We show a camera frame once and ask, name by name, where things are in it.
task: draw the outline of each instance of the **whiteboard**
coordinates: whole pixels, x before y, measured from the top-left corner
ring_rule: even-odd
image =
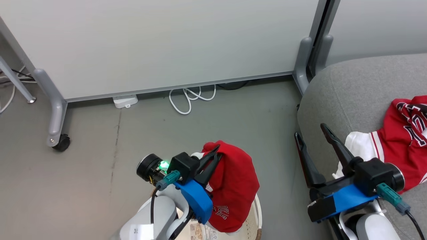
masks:
[[[292,71],[317,0],[2,0],[65,99]]]
[[[326,66],[349,59],[427,52],[426,0],[342,0]]]

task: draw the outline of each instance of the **black cable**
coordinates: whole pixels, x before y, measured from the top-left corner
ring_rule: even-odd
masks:
[[[24,74],[24,73],[22,73],[22,72],[20,72],[20,71],[17,71],[17,70],[15,70],[15,69],[12,69],[12,71],[13,72],[16,72],[16,73],[19,73],[20,75],[22,75],[22,76],[26,76],[26,77],[29,77],[29,78],[31,78],[31,79],[20,79],[20,81],[35,81],[35,79],[32,77],[32,76],[30,76],[30,75],[26,75],[26,74]],[[4,82],[0,82],[0,84],[5,84],[5,83],[9,83],[9,82],[11,82],[10,80],[7,80],[7,81],[4,81]]]
[[[156,197],[156,193],[159,190],[160,187],[156,187],[156,189],[154,189],[153,194],[151,196],[151,224],[154,224],[154,198]]]
[[[421,240],[425,240],[423,232],[421,231],[420,226],[418,225],[417,220],[415,220],[414,216],[409,212],[409,210],[405,211],[406,215],[411,219],[411,221],[414,223],[415,228],[417,229],[418,234],[420,235]]]
[[[29,77],[29,78],[31,78],[31,79],[34,79],[32,76],[30,76],[30,75],[26,75],[26,74],[24,74],[24,73],[22,73],[22,72],[20,72],[20,71],[16,71],[15,69],[12,69],[12,71],[14,71],[14,72],[16,72],[16,73],[19,73],[20,75],[22,75],[22,76],[26,76],[26,77]]]
[[[249,81],[244,82],[244,83],[243,83],[241,86],[239,86],[238,88],[228,88],[228,87],[221,86],[220,84],[217,84],[217,86],[218,86],[219,88],[224,89],[224,90],[229,90],[229,91],[231,91],[231,90],[237,90],[237,89],[243,88],[244,86],[246,86],[246,84],[248,84],[248,82],[249,82]]]

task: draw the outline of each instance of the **white basket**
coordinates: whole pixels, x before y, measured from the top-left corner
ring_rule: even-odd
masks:
[[[176,240],[260,240],[261,227],[263,217],[261,213],[261,204],[258,195],[255,195],[255,200],[252,202],[251,210],[248,217],[243,223],[242,228],[234,235],[227,235],[222,232],[215,231],[208,226],[197,222],[189,222],[181,231]],[[194,237],[194,227],[196,231],[201,231]]]

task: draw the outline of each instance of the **gray floor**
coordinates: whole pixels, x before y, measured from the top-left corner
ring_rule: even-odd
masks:
[[[135,174],[142,157],[167,159],[216,140],[253,158],[262,239],[331,238],[307,216],[308,190],[293,139],[300,101],[293,81],[218,90],[210,102],[193,102],[187,116],[172,108],[167,93],[139,96],[130,109],[116,109],[110,100],[73,104],[63,131],[72,143],[63,153],[45,145],[50,105],[36,85],[27,86],[38,100],[26,104],[17,92],[0,115],[0,239],[105,239],[151,193]],[[0,88],[3,104],[11,90]],[[182,94],[174,99],[186,109]]]

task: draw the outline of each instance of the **gray metal leg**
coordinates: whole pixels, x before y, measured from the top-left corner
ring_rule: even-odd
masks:
[[[305,90],[308,87],[307,79],[307,62],[308,57],[310,56],[311,48],[313,46],[313,41],[311,38],[303,38],[299,45],[298,55],[295,61],[295,68],[292,73],[294,80],[299,88],[299,91],[304,95]]]
[[[41,86],[44,93],[48,96],[52,105],[52,116],[49,123],[49,135],[47,136],[47,145],[56,146],[61,136],[62,124],[64,123],[67,102],[56,88],[48,74],[43,69],[34,70],[34,78]]]
[[[29,93],[26,87],[21,83],[15,73],[10,69],[6,61],[0,56],[0,69],[4,72],[4,74],[9,78],[9,80],[15,85],[15,87],[24,95],[27,99],[27,103],[35,102],[35,97]]]
[[[323,70],[326,66],[326,60],[328,59],[329,50],[332,46],[333,36],[328,34],[323,37],[322,42],[319,46],[319,53],[317,55],[317,61],[315,63],[315,69],[314,72],[319,73],[321,70]]]

